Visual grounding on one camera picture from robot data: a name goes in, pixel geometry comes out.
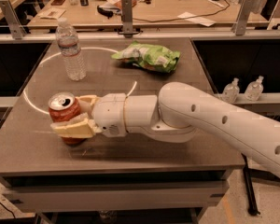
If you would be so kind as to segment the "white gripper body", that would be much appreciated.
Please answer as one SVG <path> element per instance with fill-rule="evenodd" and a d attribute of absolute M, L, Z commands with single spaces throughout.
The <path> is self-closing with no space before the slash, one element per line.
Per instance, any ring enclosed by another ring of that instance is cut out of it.
<path fill-rule="evenodd" d="M 106 137 L 123 137 L 127 134 L 124 122 L 124 93 L 110 93 L 94 105 L 92 117 Z"/>

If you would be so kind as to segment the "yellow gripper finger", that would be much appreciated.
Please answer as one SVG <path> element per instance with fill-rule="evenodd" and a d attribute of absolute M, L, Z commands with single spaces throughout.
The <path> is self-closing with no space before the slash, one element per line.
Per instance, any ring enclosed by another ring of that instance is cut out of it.
<path fill-rule="evenodd" d="M 82 113 L 92 112 L 96 102 L 99 100 L 99 97 L 96 95 L 83 95 L 77 96 L 78 103 Z"/>
<path fill-rule="evenodd" d="M 64 138 L 92 138 L 102 132 L 87 113 L 82 113 L 68 121 L 54 122 L 50 127 L 57 135 Z"/>

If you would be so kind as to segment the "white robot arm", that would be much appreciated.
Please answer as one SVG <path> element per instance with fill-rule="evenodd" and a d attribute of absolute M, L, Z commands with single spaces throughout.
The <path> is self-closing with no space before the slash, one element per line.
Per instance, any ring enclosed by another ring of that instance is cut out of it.
<path fill-rule="evenodd" d="M 110 93 L 49 99 L 51 128 L 62 138 L 100 133 L 141 133 L 154 140 L 184 143 L 199 128 L 215 135 L 280 178 L 280 122 L 228 104 L 188 84 L 171 82 L 157 95 Z"/>

